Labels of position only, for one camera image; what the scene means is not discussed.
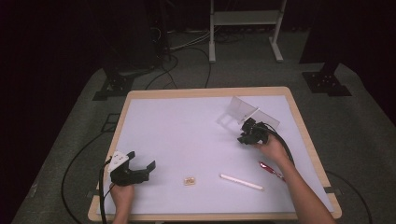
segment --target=gray carpet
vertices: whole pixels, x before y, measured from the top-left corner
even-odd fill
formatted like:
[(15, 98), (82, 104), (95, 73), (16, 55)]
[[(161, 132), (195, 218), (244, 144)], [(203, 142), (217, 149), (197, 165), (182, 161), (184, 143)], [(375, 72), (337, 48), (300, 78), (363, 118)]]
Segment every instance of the gray carpet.
[[(284, 57), (277, 63), (268, 43), (268, 33), (245, 35), (236, 43), (216, 45), (217, 62), (211, 65), (208, 88), (287, 86), (303, 116), (325, 170), (335, 172), (349, 181), (367, 202), (374, 223), (396, 220), (396, 129), (360, 78), (340, 65), (335, 72), (352, 96), (329, 97), (311, 93), (302, 72), (318, 71), (322, 64), (298, 64), (308, 32), (281, 32), (278, 45)], [(196, 38), (195, 35), (172, 34), (172, 46)], [(195, 48), (207, 52), (208, 45)], [(177, 67), (170, 73), (179, 89), (204, 88), (209, 72), (206, 56), (196, 49), (175, 52)], [(170, 68), (175, 61), (165, 62)], [(133, 90), (143, 90), (162, 70), (138, 77)], [(101, 133), (107, 115), (120, 113), (125, 97), (93, 101), (106, 79), (103, 70), (92, 75), (63, 126), (38, 175), (32, 192), (26, 197), (13, 223), (74, 223), (67, 214), (61, 197), (64, 195), (72, 213), (82, 223), (91, 223), (88, 209), (90, 191), (96, 188), (98, 172), (106, 159), (112, 133)], [(162, 76), (149, 89), (174, 89), (169, 76)], [(342, 194), (337, 199), (343, 215), (337, 223), (368, 223), (362, 201), (343, 180), (328, 175), (332, 185)], [(297, 223), (297, 221), (275, 221)]]

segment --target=white metal stand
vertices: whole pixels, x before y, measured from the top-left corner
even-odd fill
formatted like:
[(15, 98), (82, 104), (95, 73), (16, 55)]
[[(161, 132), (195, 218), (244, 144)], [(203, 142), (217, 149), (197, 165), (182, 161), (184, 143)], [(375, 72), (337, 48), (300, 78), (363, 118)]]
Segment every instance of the white metal stand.
[(215, 52), (215, 25), (252, 25), (252, 24), (275, 24), (274, 34), (269, 37), (269, 41), (276, 61), (283, 62), (277, 46), (277, 37), (282, 23), (287, 0), (282, 0), (280, 10), (264, 11), (218, 11), (215, 12), (214, 0), (210, 0), (210, 41), (209, 41), (209, 61), (216, 62)]

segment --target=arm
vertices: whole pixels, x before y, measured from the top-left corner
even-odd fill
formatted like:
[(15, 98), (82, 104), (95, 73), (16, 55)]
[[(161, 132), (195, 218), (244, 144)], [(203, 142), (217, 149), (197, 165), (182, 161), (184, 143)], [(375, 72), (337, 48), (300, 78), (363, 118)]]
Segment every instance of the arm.
[(254, 147), (273, 160), (281, 170), (288, 185), (297, 217), (301, 223), (335, 223), (329, 210), (305, 183), (289, 160), (285, 149), (273, 135), (270, 134), (268, 136), (266, 145), (256, 144)]
[(115, 184), (111, 187), (111, 197), (116, 205), (116, 215), (113, 224), (128, 223), (128, 216), (132, 209), (132, 200), (134, 199), (134, 185), (118, 186)]

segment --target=red pen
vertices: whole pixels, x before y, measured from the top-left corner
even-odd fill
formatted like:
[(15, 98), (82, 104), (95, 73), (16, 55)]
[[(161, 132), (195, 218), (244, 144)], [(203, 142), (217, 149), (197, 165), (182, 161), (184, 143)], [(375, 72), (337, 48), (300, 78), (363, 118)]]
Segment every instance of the red pen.
[(285, 178), (283, 177), (282, 174), (277, 173), (273, 168), (269, 167), (267, 164), (265, 164), (264, 162), (260, 161), (260, 167), (266, 171), (268, 171), (269, 173), (276, 175), (277, 177), (279, 177), (280, 179), (282, 179), (283, 181), (285, 181)]

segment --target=dark background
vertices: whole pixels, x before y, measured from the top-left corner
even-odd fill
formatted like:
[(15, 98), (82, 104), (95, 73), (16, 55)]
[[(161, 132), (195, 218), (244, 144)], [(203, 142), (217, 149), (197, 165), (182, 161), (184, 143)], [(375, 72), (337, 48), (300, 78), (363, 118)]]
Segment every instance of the dark background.
[[(170, 2), (173, 5), (166, 5), (165, 15), (169, 29), (208, 28), (209, 1)], [(396, 112), (391, 108), (396, 84), (394, 3), (334, 2), (338, 1), (290, 0), (282, 29), (312, 28), (301, 63), (336, 58), (361, 77), (395, 123)], [(0, 156), (0, 223), (8, 223), (91, 75), (109, 61), (127, 60), (136, 67), (156, 63), (158, 52), (150, 45), (148, 26), (161, 24), (161, 16), (158, 0), (145, 1), (145, 6), (143, 1), (113, 1), (113, 6), (125, 4), (111, 7), (113, 11), (105, 0), (7, 0), (0, 4), (1, 136), (5, 143)], [(226, 6), (235, 10), (278, 7), (277, 1), (216, 1), (216, 8)], [(122, 14), (128, 7), (133, 13)], [(126, 36), (133, 41), (126, 41)]]

